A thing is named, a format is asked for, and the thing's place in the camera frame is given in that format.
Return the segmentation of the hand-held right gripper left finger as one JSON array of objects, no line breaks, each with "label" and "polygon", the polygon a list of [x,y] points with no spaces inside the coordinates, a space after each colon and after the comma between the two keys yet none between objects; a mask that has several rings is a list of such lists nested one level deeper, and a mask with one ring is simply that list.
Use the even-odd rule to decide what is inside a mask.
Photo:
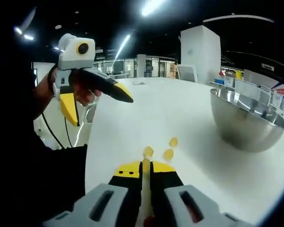
[{"label": "hand-held right gripper left finger", "polygon": [[43,227],[134,227],[142,202],[142,162],[123,164],[108,184],[80,198],[71,211],[45,221]]}]

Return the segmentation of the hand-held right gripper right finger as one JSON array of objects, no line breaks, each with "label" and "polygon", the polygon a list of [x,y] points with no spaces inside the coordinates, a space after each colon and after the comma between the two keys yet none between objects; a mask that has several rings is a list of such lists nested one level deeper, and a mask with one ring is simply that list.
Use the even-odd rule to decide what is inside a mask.
[{"label": "hand-held right gripper right finger", "polygon": [[168,164],[150,164],[151,206],[161,227],[251,227],[192,185],[184,185]]}]

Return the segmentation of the person's left hand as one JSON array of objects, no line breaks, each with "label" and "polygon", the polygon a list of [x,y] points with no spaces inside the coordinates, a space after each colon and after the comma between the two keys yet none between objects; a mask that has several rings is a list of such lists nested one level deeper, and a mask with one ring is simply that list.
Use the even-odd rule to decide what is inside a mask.
[{"label": "person's left hand", "polygon": [[[55,82],[57,71],[58,67],[54,68],[51,73],[48,72],[34,89],[34,97],[37,102],[37,107],[41,112],[46,109],[54,97],[53,83]],[[75,100],[83,106],[87,106],[92,103],[95,96],[101,96],[101,92],[99,90],[88,89],[85,84],[85,80],[77,72],[74,72],[71,76],[71,86],[74,91]]]}]

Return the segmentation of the person's right hand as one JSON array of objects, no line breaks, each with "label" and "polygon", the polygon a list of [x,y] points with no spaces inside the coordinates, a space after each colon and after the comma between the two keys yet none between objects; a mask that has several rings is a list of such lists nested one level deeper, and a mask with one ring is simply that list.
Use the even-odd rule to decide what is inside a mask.
[{"label": "person's right hand", "polygon": [[148,216],[144,221],[143,221],[143,227],[156,227],[157,221],[155,216]]}]

